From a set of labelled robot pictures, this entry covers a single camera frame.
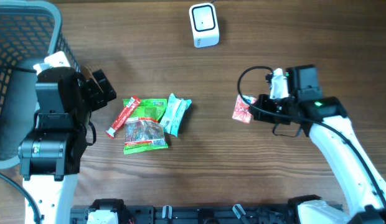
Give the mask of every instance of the candy wrapper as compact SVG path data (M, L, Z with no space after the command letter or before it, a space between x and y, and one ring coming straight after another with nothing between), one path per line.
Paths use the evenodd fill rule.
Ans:
M245 96L243 97L250 102L251 104L254 104L256 102L256 98L252 96ZM238 121L244 122L244 123L250 123L251 120L251 114L248 112L248 105L242 100L240 95L237 95L236 105L235 105L235 111L233 111L232 118L236 119Z
M160 122L165 132L178 137L183 114L191 104L191 100L178 99L173 93L169 95L167 110Z
M137 96L132 96L131 99L129 99L128 104L124 105L124 109L118 115L109 130L106 131L107 135L111 139L114 139L116 131L124 125L125 121L129 118L129 116L131 116L132 112L139 106L140 103L141 100Z
M130 99L124 99L124 106ZM158 120L167 107L167 99L141 100L125 122L124 154L165 149L164 131Z

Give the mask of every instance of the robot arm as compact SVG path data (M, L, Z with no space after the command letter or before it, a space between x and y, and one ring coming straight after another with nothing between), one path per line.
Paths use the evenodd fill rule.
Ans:
M271 70L268 67L257 68ZM320 149L331 166L346 196L350 214L348 216L320 199L308 200L297 205L296 213L299 216L297 221L319 223L323 220L325 223L347 223L355 216L363 214L369 216L371 213L374 220L379 218L386 222L385 205L370 175L374 177L385 200L386 182L359 144L347 112L337 98L323 97L314 66L287 68L286 71L283 74L282 69L278 68L266 76L267 82L271 85L271 93L260 95L258 101L250 105L250 112L255 120L275 124L295 122L301 125L305 134ZM320 124L330 126L345 136L356 148L364 163L340 136Z
M80 172L80 159L87 146L95 143L92 111L107 105L116 93L103 72L86 80L70 68L63 52L35 65L38 110L34 126L19 146L23 187L37 204L41 223L68 223L74 190ZM93 143L87 142L88 125ZM26 200L26 223L34 214Z

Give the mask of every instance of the teal snack bar wrapper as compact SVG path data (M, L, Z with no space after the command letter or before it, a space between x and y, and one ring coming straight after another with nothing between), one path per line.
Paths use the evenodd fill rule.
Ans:
M178 136L179 125L181 125L183 114L191 104L191 100L178 99L171 93L166 112L160 122L160 125L164 128L164 132Z

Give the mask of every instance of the green led light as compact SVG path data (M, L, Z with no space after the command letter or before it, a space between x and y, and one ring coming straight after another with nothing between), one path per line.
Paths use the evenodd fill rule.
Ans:
M319 101L315 101L315 106L322 106L323 104Z

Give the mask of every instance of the green snack bag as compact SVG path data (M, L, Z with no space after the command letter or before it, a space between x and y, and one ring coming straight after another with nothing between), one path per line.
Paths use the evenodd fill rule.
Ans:
M130 99L124 99L124 106ZM158 123L167 108L167 99L142 100L125 122L124 154L166 149L164 130Z

